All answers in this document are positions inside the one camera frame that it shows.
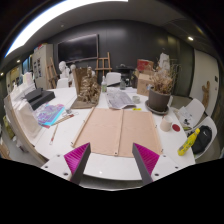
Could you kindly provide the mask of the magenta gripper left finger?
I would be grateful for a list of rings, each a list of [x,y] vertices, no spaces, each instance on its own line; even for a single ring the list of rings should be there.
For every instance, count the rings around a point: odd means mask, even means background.
[[[90,144],[86,143],[64,155],[65,161],[72,173],[70,179],[72,183],[76,185],[80,184],[90,153]]]

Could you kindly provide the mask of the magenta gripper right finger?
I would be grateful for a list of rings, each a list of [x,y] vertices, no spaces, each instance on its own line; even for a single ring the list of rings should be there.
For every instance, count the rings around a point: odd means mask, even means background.
[[[143,185],[153,182],[152,171],[159,160],[159,155],[137,143],[133,144],[132,154],[137,163]]]

